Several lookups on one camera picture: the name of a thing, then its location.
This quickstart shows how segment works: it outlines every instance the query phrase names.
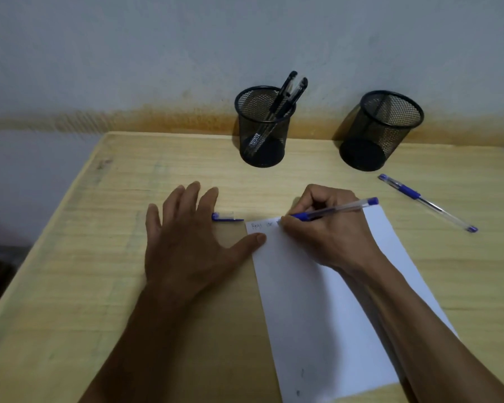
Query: black mesh pen holder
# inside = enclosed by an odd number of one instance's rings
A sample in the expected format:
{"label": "black mesh pen holder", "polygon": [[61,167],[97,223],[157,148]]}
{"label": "black mesh pen holder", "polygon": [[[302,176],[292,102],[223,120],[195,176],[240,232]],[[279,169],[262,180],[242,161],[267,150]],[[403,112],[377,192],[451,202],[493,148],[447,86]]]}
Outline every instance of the black mesh pen holder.
{"label": "black mesh pen holder", "polygon": [[376,171],[422,121],[422,108],[407,96],[388,90],[366,93],[340,155],[353,168]]}
{"label": "black mesh pen holder", "polygon": [[282,161],[288,137],[289,120],[294,105],[281,119],[269,112],[280,91],[274,86],[255,86],[243,90],[235,98],[239,115],[239,152],[241,158],[254,167],[272,167]]}

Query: left hand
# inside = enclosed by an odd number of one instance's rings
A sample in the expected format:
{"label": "left hand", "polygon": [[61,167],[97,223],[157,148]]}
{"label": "left hand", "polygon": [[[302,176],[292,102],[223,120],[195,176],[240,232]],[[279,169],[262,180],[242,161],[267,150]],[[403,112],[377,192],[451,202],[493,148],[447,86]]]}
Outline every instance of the left hand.
{"label": "left hand", "polygon": [[218,188],[209,189],[200,199],[200,183],[187,189],[180,185],[162,206],[150,203],[146,214],[146,289],[157,294],[171,293],[190,301],[204,288],[220,281],[265,243],[264,234],[245,236],[229,249],[222,247],[213,234]]}

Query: paper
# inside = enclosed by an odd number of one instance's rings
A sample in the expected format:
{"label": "paper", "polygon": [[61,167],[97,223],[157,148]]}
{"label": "paper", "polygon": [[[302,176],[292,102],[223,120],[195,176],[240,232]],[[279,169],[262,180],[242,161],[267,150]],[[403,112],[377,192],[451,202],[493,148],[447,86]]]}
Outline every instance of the paper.
{"label": "paper", "polygon": [[[453,331],[383,209],[367,207],[364,214],[386,257]],[[316,264],[278,219],[246,225],[248,233],[267,235],[253,260],[283,402],[329,402],[397,383],[371,300],[350,277]]]}

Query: light wood surface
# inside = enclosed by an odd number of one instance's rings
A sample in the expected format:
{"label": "light wood surface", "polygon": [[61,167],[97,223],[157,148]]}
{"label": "light wood surface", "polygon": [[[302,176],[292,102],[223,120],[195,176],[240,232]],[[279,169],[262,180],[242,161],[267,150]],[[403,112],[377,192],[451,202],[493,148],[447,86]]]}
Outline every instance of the light wood surface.
{"label": "light wood surface", "polygon": [[[286,148],[256,169],[226,136],[106,135],[0,301],[0,402],[77,401],[143,284],[148,203],[196,179],[247,220],[285,213],[310,182],[378,196],[461,340],[504,382],[504,150],[405,144],[381,170],[480,229],[469,234],[345,165],[332,141]],[[227,245],[246,234],[216,230]],[[280,401],[251,260],[194,305],[172,376],[175,402]],[[391,385],[344,401],[406,398]]]}

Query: wooden desk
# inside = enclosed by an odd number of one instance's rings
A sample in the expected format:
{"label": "wooden desk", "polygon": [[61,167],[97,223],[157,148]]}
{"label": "wooden desk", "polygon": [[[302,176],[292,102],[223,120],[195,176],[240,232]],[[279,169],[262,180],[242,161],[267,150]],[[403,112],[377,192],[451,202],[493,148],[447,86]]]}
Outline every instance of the wooden desk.
{"label": "wooden desk", "polygon": [[[195,179],[217,210],[285,213],[309,182],[378,196],[463,342],[504,381],[504,150],[407,144],[382,169],[474,223],[468,234],[351,169],[331,141],[289,140],[256,169],[229,137],[109,133],[95,149],[0,302],[0,402],[76,402],[120,336],[142,286],[149,202]],[[217,226],[225,244],[244,225]],[[178,345],[173,401],[280,400],[250,261],[205,294]],[[405,401],[399,385],[346,401]]]}

